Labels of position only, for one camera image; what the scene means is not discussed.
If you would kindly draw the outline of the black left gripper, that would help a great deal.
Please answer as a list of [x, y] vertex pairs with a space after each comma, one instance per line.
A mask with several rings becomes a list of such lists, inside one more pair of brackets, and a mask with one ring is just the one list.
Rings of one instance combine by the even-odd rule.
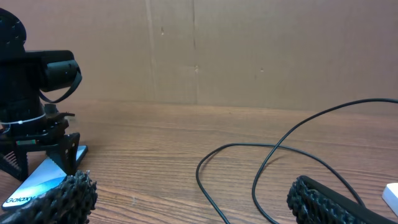
[[65, 132], [69, 116], [74, 114], [61, 113], [54, 104], [46, 104], [42, 115], [36, 118], [2, 121], [1, 170], [25, 181], [29, 174], [27, 152], [46, 151], [66, 175], [74, 175], [80, 133]]

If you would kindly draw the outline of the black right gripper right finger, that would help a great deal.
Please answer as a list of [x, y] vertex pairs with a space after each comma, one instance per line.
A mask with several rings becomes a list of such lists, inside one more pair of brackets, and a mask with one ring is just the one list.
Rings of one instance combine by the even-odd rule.
[[297, 223], [397, 224], [305, 175], [292, 184], [287, 204]]

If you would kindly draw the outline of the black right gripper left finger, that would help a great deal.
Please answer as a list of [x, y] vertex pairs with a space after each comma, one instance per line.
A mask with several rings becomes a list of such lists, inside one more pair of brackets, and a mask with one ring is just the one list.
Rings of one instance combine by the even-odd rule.
[[98, 199], [89, 172], [68, 175], [55, 188], [1, 215], [1, 224], [86, 224]]

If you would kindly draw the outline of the Galaxy smartphone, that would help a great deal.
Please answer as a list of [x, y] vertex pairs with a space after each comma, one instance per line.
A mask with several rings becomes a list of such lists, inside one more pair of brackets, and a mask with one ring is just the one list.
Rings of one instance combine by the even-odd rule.
[[38, 168], [2, 203], [1, 208], [4, 211], [20, 208], [57, 187], [67, 177], [68, 175], [51, 158], [46, 157]]

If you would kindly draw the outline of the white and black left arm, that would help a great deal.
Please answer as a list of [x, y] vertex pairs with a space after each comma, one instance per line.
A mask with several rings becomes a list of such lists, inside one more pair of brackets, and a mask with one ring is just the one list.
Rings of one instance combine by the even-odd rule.
[[56, 104], [78, 88], [80, 67], [71, 51], [26, 51], [26, 40], [23, 23], [1, 9], [1, 170], [26, 180], [28, 152], [44, 151], [73, 175], [80, 134], [66, 134], [70, 114]]

